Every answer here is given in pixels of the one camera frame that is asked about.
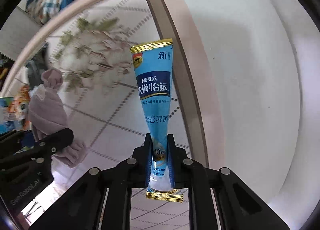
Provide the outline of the orange snack packet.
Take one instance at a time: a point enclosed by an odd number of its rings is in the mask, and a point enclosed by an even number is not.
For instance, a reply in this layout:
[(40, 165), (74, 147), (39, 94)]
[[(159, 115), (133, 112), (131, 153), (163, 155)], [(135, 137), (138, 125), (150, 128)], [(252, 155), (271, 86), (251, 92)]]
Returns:
[(30, 129), (30, 121), (28, 120), (29, 103), (29, 85), (24, 84), (15, 95), (10, 107), (10, 112), (15, 114), (24, 131)]

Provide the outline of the blue Nestle milk powder sachet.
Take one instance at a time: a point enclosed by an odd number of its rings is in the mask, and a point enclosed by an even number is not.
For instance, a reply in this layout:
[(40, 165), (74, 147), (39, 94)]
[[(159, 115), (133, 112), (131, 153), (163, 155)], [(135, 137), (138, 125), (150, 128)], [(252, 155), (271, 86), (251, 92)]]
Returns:
[(162, 39), (130, 48), (138, 95), (151, 137), (146, 178), (146, 198), (183, 202), (175, 189), (174, 169), (168, 149), (173, 40)]

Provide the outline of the blue bear tissue pack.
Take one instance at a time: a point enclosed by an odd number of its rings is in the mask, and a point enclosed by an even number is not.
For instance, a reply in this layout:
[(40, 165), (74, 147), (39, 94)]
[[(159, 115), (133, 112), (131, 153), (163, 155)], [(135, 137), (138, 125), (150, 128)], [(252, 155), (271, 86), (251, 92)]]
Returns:
[(11, 112), (13, 97), (1, 97), (0, 99), (0, 133), (7, 133), (12, 130), (21, 131), (21, 123), (17, 120), (14, 112)]

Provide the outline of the black packet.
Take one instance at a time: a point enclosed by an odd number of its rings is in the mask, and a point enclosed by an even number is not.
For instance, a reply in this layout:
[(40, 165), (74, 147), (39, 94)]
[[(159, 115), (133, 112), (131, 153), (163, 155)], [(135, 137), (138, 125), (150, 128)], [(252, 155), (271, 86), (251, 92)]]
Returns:
[(27, 64), (25, 65), (27, 68), (27, 76), (30, 90), (33, 90), (35, 87), (43, 84), (41, 76), (43, 72), (48, 70), (48, 47), (49, 43), (45, 42), (38, 50), (38, 52), (30, 60), (28, 60)]

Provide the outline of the mauve cloth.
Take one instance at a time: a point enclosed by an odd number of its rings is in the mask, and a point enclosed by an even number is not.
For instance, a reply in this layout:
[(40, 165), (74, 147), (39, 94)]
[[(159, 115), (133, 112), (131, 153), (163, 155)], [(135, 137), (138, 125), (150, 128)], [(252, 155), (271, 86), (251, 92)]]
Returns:
[[(63, 84), (62, 72), (52, 68), (42, 73), (43, 84), (39, 85), (30, 98), (28, 120), (36, 141), (68, 128), (68, 117), (58, 90)], [(69, 168), (80, 164), (87, 154), (83, 141), (74, 138), (72, 143), (56, 152), (54, 156)]]

